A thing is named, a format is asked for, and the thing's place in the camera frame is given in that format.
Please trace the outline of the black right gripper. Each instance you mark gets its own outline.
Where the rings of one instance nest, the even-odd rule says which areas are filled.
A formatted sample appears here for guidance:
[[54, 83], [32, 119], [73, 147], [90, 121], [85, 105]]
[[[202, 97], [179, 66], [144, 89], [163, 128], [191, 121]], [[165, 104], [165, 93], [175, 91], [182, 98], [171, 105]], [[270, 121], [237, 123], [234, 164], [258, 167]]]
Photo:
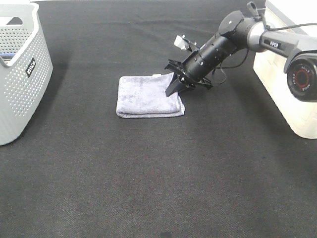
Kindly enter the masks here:
[[190, 61], [182, 63], [176, 60], [169, 60], [165, 69], [174, 72], [172, 80], [167, 87], [165, 94], [167, 97], [173, 93], [179, 94], [196, 89], [196, 85], [206, 87], [208, 90], [213, 87], [211, 81], [206, 78], [209, 70], [201, 65], [203, 61]]

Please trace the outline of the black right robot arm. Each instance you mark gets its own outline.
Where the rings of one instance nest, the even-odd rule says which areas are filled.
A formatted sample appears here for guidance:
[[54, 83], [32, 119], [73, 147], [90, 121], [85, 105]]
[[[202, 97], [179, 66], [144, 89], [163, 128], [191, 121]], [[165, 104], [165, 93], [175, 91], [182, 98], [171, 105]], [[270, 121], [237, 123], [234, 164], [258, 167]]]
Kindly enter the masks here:
[[204, 45], [198, 47], [185, 37], [177, 36], [178, 48], [189, 51], [182, 62], [170, 60], [167, 69], [174, 75], [165, 94], [194, 89], [202, 85], [212, 87], [206, 76], [220, 67], [230, 55], [241, 49], [254, 52], [269, 50], [286, 58], [283, 72], [293, 96], [303, 102], [317, 100], [317, 39], [312, 36], [271, 28], [258, 13], [245, 17], [237, 10], [228, 14], [218, 31]]

